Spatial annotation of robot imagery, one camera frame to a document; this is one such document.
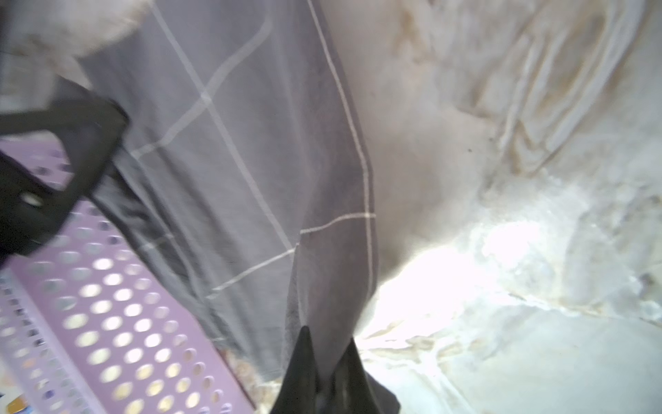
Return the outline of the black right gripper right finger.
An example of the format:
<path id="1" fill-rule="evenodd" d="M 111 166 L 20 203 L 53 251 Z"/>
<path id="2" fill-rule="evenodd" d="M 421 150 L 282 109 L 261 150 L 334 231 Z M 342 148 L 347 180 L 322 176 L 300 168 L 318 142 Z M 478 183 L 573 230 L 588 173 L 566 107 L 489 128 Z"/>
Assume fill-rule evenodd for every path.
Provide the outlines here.
<path id="1" fill-rule="evenodd" d="M 353 340 L 348 344 L 334 371 L 333 388 L 325 412 L 332 414 L 378 414 L 380 412 L 360 353 Z"/>

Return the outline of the grey checked pillowcase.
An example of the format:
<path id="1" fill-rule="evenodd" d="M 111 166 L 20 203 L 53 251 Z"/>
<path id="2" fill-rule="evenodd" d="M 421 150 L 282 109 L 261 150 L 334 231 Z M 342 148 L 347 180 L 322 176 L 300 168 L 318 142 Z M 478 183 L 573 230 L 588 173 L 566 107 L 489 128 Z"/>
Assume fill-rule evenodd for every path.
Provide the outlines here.
<path id="1" fill-rule="evenodd" d="M 377 288 L 372 169 L 317 1 L 157 1 L 79 59 L 130 124 L 92 200 L 229 360 L 264 381 L 303 326 L 315 413 Z"/>

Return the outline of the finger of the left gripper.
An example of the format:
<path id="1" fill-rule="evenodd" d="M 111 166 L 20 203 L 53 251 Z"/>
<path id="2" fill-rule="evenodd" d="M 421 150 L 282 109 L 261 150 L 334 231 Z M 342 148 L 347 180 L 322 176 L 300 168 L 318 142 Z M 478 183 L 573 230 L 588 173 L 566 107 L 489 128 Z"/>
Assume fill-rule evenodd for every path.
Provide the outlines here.
<path id="1" fill-rule="evenodd" d="M 56 167 L 29 169 L 1 153 L 1 257 L 28 256 L 47 245 L 64 226 L 77 202 L 100 181 L 125 130 L 129 116 L 108 99 L 58 101 L 46 109 L 1 115 L 1 136 L 90 127 L 91 147 L 76 164 L 58 153 Z"/>

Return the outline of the purple plastic basket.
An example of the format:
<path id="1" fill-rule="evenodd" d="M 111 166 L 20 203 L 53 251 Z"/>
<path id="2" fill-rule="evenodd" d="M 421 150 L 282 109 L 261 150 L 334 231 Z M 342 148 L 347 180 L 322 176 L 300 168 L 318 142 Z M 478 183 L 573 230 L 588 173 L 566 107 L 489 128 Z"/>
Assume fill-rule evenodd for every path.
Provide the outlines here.
<path id="1" fill-rule="evenodd" d="M 45 247 L 1 272 L 2 408 L 35 413 L 251 413 L 198 321 L 81 199 Z"/>

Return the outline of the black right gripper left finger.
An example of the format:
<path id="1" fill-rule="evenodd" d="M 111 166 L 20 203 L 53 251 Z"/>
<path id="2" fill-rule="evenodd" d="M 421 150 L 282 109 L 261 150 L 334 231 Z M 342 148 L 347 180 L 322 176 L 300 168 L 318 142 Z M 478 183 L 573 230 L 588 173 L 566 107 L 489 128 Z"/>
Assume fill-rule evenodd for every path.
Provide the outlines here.
<path id="1" fill-rule="evenodd" d="M 316 401 L 317 365 L 310 329 L 303 326 L 271 414 L 314 414 Z"/>

